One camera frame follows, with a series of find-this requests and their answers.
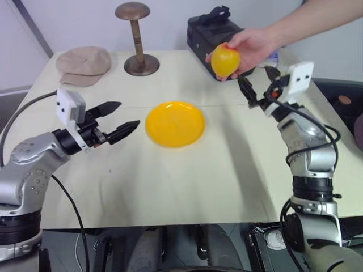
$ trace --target hat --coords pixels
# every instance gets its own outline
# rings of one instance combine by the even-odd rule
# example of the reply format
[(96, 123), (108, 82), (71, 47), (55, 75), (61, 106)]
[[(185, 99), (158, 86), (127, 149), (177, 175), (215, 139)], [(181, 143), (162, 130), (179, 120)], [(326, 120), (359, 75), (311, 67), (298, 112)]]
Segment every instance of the hat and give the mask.
[(61, 54), (56, 66), (64, 73), (61, 83), (87, 87), (95, 84), (109, 70), (111, 57), (101, 47), (84, 46)]

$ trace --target black bag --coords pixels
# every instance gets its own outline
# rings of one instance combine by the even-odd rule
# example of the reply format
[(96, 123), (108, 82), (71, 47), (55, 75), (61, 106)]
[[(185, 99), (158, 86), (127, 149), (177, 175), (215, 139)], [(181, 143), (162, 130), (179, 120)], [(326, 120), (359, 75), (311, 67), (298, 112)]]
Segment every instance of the black bag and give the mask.
[[(206, 54), (209, 54), (219, 44), (228, 42), (234, 34), (242, 31), (229, 18), (231, 13), (226, 6), (215, 7), (210, 14), (192, 17), (188, 20), (187, 43), (198, 59), (207, 68), (213, 78), (216, 78), (210, 63), (205, 62)], [(249, 75), (254, 68), (243, 73)]]

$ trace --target wire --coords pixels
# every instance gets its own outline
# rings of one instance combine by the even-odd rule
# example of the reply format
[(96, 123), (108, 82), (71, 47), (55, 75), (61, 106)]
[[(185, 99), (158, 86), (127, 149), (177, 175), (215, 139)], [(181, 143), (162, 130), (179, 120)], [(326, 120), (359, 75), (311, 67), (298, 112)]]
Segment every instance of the wire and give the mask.
[(85, 248), (86, 272), (89, 272), (90, 271), (90, 257), (89, 257), (89, 254), (88, 254), (88, 246), (87, 246), (86, 232), (85, 232), (85, 228), (83, 227), (83, 223), (82, 223), (81, 216), (79, 215), (77, 206), (75, 205), (72, 197), (70, 196), (70, 194), (68, 193), (68, 191), (66, 190), (66, 188), (63, 186), (63, 184), (59, 181), (59, 179), (55, 175), (52, 175), (52, 178), (56, 181), (56, 183), (58, 183), (58, 185), (60, 186), (60, 188), (63, 190), (63, 192), (68, 197), (70, 203), (73, 206), (74, 212), (75, 212), (75, 214), (77, 216), (77, 219), (78, 219), (78, 222), (79, 222), (79, 226), (81, 228), (81, 235), (82, 235), (82, 240), (83, 240), (83, 246)]
[(74, 244), (74, 257), (75, 257), (75, 261), (77, 262), (77, 265), (78, 265), (78, 267), (79, 267), (79, 270), (81, 271), (81, 272), (83, 272), (83, 269), (82, 269), (82, 266), (81, 266), (81, 264), (79, 263), (79, 259), (78, 259), (78, 255), (77, 255), (77, 245), (78, 245), (78, 240), (79, 240), (79, 236), (80, 236), (81, 234), (79, 233), (78, 235), (77, 235), (77, 239), (75, 240), (75, 244)]
[(294, 255), (294, 253), (291, 250), (291, 247), (289, 245), (289, 243), (287, 243), (287, 239), (285, 236), (285, 231), (284, 231), (284, 221), (286, 219), (286, 213), (288, 212), (289, 208), (291, 207), (291, 203), (290, 203), (290, 199), (288, 199), (284, 206), (281, 209), (281, 214), (280, 214), (280, 226), (281, 226), (281, 233), (282, 233), (282, 238), (284, 239), (284, 243), (286, 246), (286, 250), (288, 251), (291, 259), (293, 260), (294, 264), (296, 265), (297, 269), (300, 272), (304, 272), (304, 269), (301, 267), (300, 263), (298, 262), (298, 260), (296, 259), (296, 256)]
[[(283, 104), (279, 101), (277, 101), (276, 99), (273, 99), (271, 97), (268, 98), (268, 100), (271, 102), (271, 103), (276, 103), (277, 105), (281, 106), (281, 107), (284, 107), (286, 109), (289, 109), (290, 111), (292, 112), (295, 112), (296, 114), (304, 117), (305, 119), (309, 120), (310, 122), (312, 122), (315, 126), (317, 126), (318, 128), (320, 128), (320, 130), (322, 132), (325, 133), (325, 135), (329, 138), (330, 142), (328, 143), (324, 143), (324, 144), (320, 144), (318, 146), (314, 146), (314, 147), (308, 147), (308, 148), (303, 148), (303, 149), (300, 149), (300, 150), (296, 150), (296, 151), (293, 151), (291, 153), (289, 153), (285, 159), (286, 163), (288, 164), (288, 166), (290, 166), (290, 158), (296, 154), (300, 154), (300, 153), (304, 153), (304, 152), (309, 152), (309, 151), (312, 151), (312, 150), (317, 150), (317, 149), (321, 149), (321, 148), (324, 148), (324, 147), (327, 147), (327, 146), (333, 146), (334, 148), (334, 151), (335, 151), (335, 155), (336, 155), (336, 159), (335, 159), (335, 164), (334, 164), (334, 169), (336, 168), (336, 165), (338, 163), (338, 158), (339, 158), (339, 153), (338, 153), (338, 148), (336, 146), (336, 142), (338, 142), (341, 138), (341, 134), (339, 133), (338, 130), (336, 130), (334, 127), (331, 127), (331, 126), (328, 126), (328, 125), (322, 125), (320, 124), (317, 120), (315, 120), (314, 118), (312, 118), (311, 116), (301, 112), (300, 110), (298, 109), (295, 109), (293, 107), (291, 107), (290, 105), (287, 105), (287, 104)], [(329, 131), (327, 130), (330, 129), (332, 131), (334, 131), (334, 133), (336, 134), (336, 138), (333, 138), (333, 136), (329, 133)]]
[(54, 92), (50, 92), (50, 93), (46, 93), (45, 95), (41, 95), (31, 101), (29, 101), (27, 104), (23, 105), (20, 109), (18, 109), (13, 116), (11, 116), (11, 118), (9, 119), (8, 123), (6, 124), (3, 134), (1, 136), (0, 139), (0, 168), (4, 167), (4, 158), (3, 158), (3, 154), (4, 154), (4, 144), (5, 144), (5, 139), (7, 137), (7, 134), (9, 133), (10, 127), (13, 125), (14, 121), (16, 118), (18, 118), (18, 116), (24, 111), (26, 110), (29, 106), (31, 106), (32, 104), (38, 102), (39, 100), (42, 100), (44, 98), (56, 95), (57, 91)]

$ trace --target table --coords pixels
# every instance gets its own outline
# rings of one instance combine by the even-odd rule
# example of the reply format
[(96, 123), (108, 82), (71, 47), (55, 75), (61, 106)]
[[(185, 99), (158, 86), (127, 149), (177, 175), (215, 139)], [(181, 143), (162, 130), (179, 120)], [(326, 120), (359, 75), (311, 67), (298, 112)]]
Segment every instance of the table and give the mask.
[[(85, 227), (278, 221), (283, 203), (292, 194), (292, 175), (275, 120), (259, 108), (248, 109), (236, 82), (215, 81), (191, 51), (150, 53), (161, 63), (153, 75), (127, 74), (123, 64), (131, 53), (117, 52), (111, 53), (112, 67), (97, 84), (66, 86), (83, 96), (87, 108), (105, 101), (123, 103), (99, 120), (101, 131), (141, 120), (125, 140), (88, 154), (80, 152), (55, 172), (73, 196)], [(22, 104), (60, 86), (58, 56), (49, 61)], [(296, 59), (283, 50), (280, 61), (289, 64)], [(256, 69), (249, 79), (259, 96), (269, 85), (263, 69)], [(202, 110), (206, 129), (193, 145), (167, 149), (148, 138), (147, 114), (168, 100), (184, 100)], [(363, 152), (315, 84), (299, 102), (340, 130), (340, 160), (334, 176), (334, 192), (343, 195), (338, 200), (339, 215), (362, 215), (358, 199)], [(55, 97), (31, 106), (9, 132), (5, 161), (20, 141), (57, 128), (63, 126), (56, 116)], [(55, 182), (49, 183), (41, 226), (79, 227)]]

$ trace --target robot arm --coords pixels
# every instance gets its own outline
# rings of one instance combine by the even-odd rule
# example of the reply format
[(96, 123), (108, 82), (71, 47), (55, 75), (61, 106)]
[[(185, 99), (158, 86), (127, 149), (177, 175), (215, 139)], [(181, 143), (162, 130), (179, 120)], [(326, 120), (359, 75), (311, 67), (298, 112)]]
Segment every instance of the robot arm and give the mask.
[(96, 119), (120, 104), (106, 102), (85, 111), (85, 102), (77, 93), (58, 90), (57, 113), (67, 129), (27, 139), (14, 148), (0, 171), (0, 270), (16, 267), (8, 265), (9, 260), (33, 256), (39, 250), (40, 212), (51, 175), (71, 155), (104, 142), (112, 145), (139, 125), (139, 120), (127, 122), (109, 134), (98, 129)]
[[(293, 175), (293, 196), (282, 209), (280, 222), (289, 253), (290, 248), (302, 253), (306, 267), (312, 271), (358, 271), (363, 258), (341, 247), (337, 203), (333, 200), (341, 198), (333, 194), (332, 186), (337, 162), (334, 143), (339, 133), (337, 139), (329, 135), (333, 143), (328, 142), (325, 126), (296, 102), (309, 87), (313, 67), (312, 62), (298, 63), (285, 76), (268, 67), (272, 83), (258, 101), (248, 79), (240, 78), (238, 84), (250, 108), (260, 106), (266, 116), (275, 118), (288, 147), (286, 162)], [(286, 215), (290, 207), (294, 213)]]

